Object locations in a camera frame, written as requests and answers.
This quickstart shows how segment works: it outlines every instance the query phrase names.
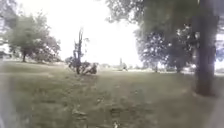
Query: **park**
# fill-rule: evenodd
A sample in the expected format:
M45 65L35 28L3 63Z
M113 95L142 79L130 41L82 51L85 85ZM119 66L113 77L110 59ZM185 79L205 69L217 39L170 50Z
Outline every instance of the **park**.
M223 5L1 0L0 128L223 128Z

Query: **grassy field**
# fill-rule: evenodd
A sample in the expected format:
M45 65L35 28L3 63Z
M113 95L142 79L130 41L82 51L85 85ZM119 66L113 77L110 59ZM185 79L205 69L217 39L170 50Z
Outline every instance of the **grassy field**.
M76 76L66 68L12 62L4 73L27 128L202 128L214 102L193 95L189 75Z

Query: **foliage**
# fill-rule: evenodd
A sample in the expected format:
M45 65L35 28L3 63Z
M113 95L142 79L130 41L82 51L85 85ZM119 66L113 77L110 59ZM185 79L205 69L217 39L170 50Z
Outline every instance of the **foliage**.
M25 62L26 57L37 62L52 62L58 60L60 42L49 35L46 17L41 13L37 17L19 16L14 28L4 36L11 51L20 52Z
M137 46L144 67L151 66L157 71L160 62L182 68L191 61L195 45L188 43L190 33L186 26L192 25L197 1L108 0L107 3L111 10L110 21L126 19L139 24Z

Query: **bright sky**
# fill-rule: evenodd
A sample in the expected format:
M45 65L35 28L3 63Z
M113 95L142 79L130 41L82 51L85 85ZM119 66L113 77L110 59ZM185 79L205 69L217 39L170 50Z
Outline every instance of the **bright sky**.
M62 59L72 56L74 40L78 40L80 27L88 37L85 59L90 62L119 64L120 58L127 64L140 64L135 37L135 25L110 24L105 21L109 9L96 0L17 0L26 13L46 13L51 34L61 40Z

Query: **distant tree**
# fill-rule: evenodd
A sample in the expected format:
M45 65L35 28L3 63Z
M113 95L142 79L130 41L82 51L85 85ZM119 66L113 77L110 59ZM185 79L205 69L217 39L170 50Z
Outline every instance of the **distant tree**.
M158 63L164 63L166 42L161 32L155 31L148 35L141 30L136 31L138 54L144 67L151 67L158 72Z
M192 42L190 28L178 30L168 43L165 64L180 73L183 67L193 63L193 53L197 42Z
M19 16L16 26L5 33L4 40L11 51L22 54L23 62L27 56L37 62L59 59L60 42L49 35L46 17L41 13L37 17Z

